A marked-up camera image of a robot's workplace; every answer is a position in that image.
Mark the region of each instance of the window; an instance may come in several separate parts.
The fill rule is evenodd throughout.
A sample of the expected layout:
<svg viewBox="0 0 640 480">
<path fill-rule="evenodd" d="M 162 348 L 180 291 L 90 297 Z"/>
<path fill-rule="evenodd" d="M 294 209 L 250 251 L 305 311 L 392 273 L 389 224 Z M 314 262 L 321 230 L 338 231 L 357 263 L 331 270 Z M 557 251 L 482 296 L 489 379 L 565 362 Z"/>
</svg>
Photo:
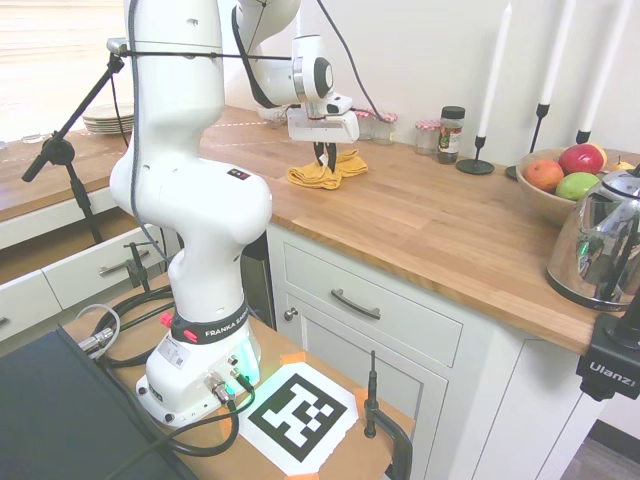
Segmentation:
<svg viewBox="0 0 640 480">
<path fill-rule="evenodd" d="M 125 34 L 123 3 L 0 0 L 0 140 L 64 124 L 106 70 L 107 39 Z M 131 101 L 130 75 L 115 76 L 119 102 Z M 107 86 L 93 105 L 112 101 Z"/>
</svg>

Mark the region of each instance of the floor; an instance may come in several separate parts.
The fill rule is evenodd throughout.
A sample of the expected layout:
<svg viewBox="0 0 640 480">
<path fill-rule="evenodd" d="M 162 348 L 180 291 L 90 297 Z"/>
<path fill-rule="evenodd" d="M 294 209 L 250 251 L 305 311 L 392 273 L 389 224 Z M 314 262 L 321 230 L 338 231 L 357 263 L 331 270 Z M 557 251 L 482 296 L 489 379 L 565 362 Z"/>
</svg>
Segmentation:
<svg viewBox="0 0 640 480">
<path fill-rule="evenodd" d="M 640 480 L 640 465 L 587 438 L 561 480 Z"/>
</svg>

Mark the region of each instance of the green apple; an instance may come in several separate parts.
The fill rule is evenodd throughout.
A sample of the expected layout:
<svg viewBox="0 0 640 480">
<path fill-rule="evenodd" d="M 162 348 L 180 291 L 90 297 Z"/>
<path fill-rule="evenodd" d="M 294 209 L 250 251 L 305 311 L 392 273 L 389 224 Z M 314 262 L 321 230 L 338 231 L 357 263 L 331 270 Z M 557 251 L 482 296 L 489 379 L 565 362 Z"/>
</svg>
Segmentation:
<svg viewBox="0 0 640 480">
<path fill-rule="evenodd" d="M 591 173 L 572 173 L 558 184 L 556 195 L 577 202 L 599 181 L 600 179 Z"/>
</svg>

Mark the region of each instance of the wooden countertop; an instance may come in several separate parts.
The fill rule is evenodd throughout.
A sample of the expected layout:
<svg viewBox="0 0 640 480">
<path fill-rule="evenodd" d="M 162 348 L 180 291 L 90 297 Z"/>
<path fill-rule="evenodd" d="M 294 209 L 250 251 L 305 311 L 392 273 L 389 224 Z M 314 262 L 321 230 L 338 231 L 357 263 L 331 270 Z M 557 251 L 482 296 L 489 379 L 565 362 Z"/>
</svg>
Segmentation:
<svg viewBox="0 0 640 480">
<path fill-rule="evenodd" d="M 84 159 L 78 163 L 80 178 L 89 180 L 89 188 L 106 185 L 122 140 L 82 137 L 75 145 Z M 558 229 L 528 209 L 502 167 L 475 177 L 416 155 L 406 145 L 358 142 L 356 148 L 369 172 L 326 191 L 287 181 L 288 167 L 314 160 L 313 148 L 291 142 L 284 127 L 260 124 L 254 112 L 227 108 L 201 144 L 204 158 L 266 179 L 275 224 L 574 352 L 586 351 L 595 312 L 555 293 L 543 276 Z M 8 218 L 7 210 L 40 208 L 45 199 L 66 195 L 44 173 L 33 185 L 7 181 L 3 173 L 4 167 L 0 220 Z M 41 190 L 32 191 L 39 181 Z M 24 204 L 20 198 L 29 200 Z"/>
<path fill-rule="evenodd" d="M 153 288 L 159 288 L 166 284 L 166 275 L 158 277 L 151 282 Z M 111 303 L 115 305 L 141 291 L 141 288 L 132 290 L 127 295 L 123 295 Z M 166 302 L 166 300 L 158 300 L 146 303 L 127 314 L 123 321 L 126 323 L 128 320 L 143 315 Z M 91 335 L 91 331 L 101 316 L 101 312 L 88 313 L 85 317 L 68 324 L 65 329 L 74 340 L 83 340 Z M 251 319 L 251 328 L 262 349 L 260 374 L 264 381 L 280 367 L 280 355 L 297 353 L 300 351 L 300 347 L 253 318 Z M 132 357 L 157 345 L 166 331 L 166 328 L 157 319 L 147 320 L 119 336 L 118 341 L 110 350 L 110 355 L 120 359 Z M 351 391 L 361 387 L 361 385 L 353 382 L 337 370 L 328 367 L 313 355 L 307 353 L 306 357 L 306 363 L 347 390 Z M 124 368 L 117 372 L 120 379 L 133 390 L 138 379 L 144 375 L 144 366 Z M 362 372 L 363 385 L 367 381 L 367 374 L 368 372 Z M 405 431 L 410 432 L 413 429 L 413 420 L 384 402 L 380 402 L 380 404 L 380 408 Z M 391 440 L 383 433 L 378 434 L 373 439 L 366 438 L 363 434 L 364 426 L 364 421 L 359 420 L 347 432 L 344 440 L 320 468 L 320 478 L 371 480 L 382 476 L 391 462 Z M 180 436 L 180 439 L 189 444 L 208 446 L 222 442 L 223 437 L 220 427 L 214 424 L 186 432 Z M 284 474 L 275 465 L 255 450 L 241 435 L 238 435 L 233 446 L 223 455 L 210 458 L 187 456 L 181 456 L 181 458 L 203 480 L 212 478 L 216 480 L 242 478 L 282 480 L 284 477 Z"/>
</svg>

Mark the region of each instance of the yellow towel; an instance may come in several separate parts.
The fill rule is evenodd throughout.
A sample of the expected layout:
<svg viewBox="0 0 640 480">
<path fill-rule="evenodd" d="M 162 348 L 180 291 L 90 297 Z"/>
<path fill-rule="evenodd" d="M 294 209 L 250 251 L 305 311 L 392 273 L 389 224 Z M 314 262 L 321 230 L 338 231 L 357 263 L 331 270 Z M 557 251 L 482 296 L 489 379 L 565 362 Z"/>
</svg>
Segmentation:
<svg viewBox="0 0 640 480">
<path fill-rule="evenodd" d="M 305 167 L 290 168 L 287 175 L 289 181 L 295 185 L 335 190 L 344 177 L 353 177 L 367 170 L 367 164 L 358 156 L 358 151 L 350 150 L 338 155 L 334 173 L 326 165 L 321 166 L 318 162 L 313 162 Z"/>
</svg>

